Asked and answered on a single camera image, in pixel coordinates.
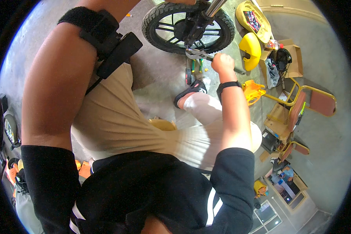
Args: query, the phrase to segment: front fork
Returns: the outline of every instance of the front fork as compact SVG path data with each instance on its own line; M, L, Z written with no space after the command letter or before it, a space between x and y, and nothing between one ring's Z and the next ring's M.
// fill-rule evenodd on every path
M202 10L196 15L194 24L190 29L189 35L184 40L184 46L186 49L190 48L195 41L200 40L208 25L211 25L215 20L215 14L224 5L227 0L212 0L211 5L206 11Z

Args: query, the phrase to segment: fist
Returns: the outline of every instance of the fist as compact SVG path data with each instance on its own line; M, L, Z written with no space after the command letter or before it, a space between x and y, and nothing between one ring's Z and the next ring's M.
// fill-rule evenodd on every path
M234 71L234 59L227 54L217 53L214 55L212 68L217 73L230 73Z
M170 3L183 3L186 5L194 5L197 0L166 0L166 2L170 2Z

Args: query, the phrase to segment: hand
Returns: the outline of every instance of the hand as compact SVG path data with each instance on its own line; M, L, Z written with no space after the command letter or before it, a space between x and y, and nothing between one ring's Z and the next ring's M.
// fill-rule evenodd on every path
M166 2L182 3L182 4L186 4L186 5L194 5L197 2L197 0L166 0Z
M214 55L212 68L220 75L220 83L237 81L234 73L234 59L227 54Z

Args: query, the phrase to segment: concrete floor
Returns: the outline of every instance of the concrete floor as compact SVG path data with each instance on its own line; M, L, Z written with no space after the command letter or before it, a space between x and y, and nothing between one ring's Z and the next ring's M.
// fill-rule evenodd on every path
M0 93L7 94L9 106L19 123L23 84L33 58L58 19L77 2L78 0L41 1L23 23L11 44L0 73ZM198 124L191 115L173 106L174 97L185 89L186 57L153 47L141 32L143 17L160 2L162 1L142 0L130 12L133 17L126 17L120 23L119 32L125 34L132 31L143 43L143 47L131 58L134 74L132 89L141 111L147 118L159 116L169 121L174 120L181 129ZM234 41L222 52L232 56L236 66L243 67L238 43L247 31L239 25L234 16L235 7L240 2L243 0L231 0L223 6L235 22L236 35ZM296 80L301 84L304 82L329 91L337 98L338 111L331 118L310 110L305 112L296 135L307 144L311 154L303 156L294 152L290 160L295 171L308 185L307 191L316 206L334 213L351 176L351 73L346 56L329 25L296 15L266 13L266 16L277 40L291 38L301 48L304 77ZM215 92L219 85L217 74L207 61L204 68L208 68L209 71L197 74L197 78L201 79L202 76L210 78L209 93L217 97ZM266 85L258 67L247 75L238 75L240 82L250 79ZM268 92L278 96L279 90L272 89ZM250 106L251 120L261 130L264 129L266 114L274 104L275 101L262 97ZM73 137L72 143L75 158L88 161L90 156ZM265 175L271 168L269 159L263 163L259 160L263 150L260 147L255 153L255 178Z

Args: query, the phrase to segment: white stripe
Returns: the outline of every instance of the white stripe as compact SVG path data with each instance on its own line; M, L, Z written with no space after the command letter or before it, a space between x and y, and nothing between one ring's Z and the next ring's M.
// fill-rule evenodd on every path
M78 219L84 219L86 220L83 215L81 214L81 212L78 210L77 208L77 201L74 202L74 206L73 208L71 209L74 213L74 215L78 218Z
M71 221L71 219L70 219L69 227L70 227L70 229L71 229L73 232L75 232L76 234L81 234L81 233L79 232L78 227Z
M206 223L206 227L211 226L213 223L213 199L214 195L216 194L216 190L214 187L212 187L211 192L209 193L208 197L208 203L207 203L207 213L208 213L208 219Z
M222 204L223 203L222 203L222 200L220 198L220 200L217 202L216 206L213 209L213 213L214 213L215 217L216 217L217 213L219 212L220 208L222 207Z

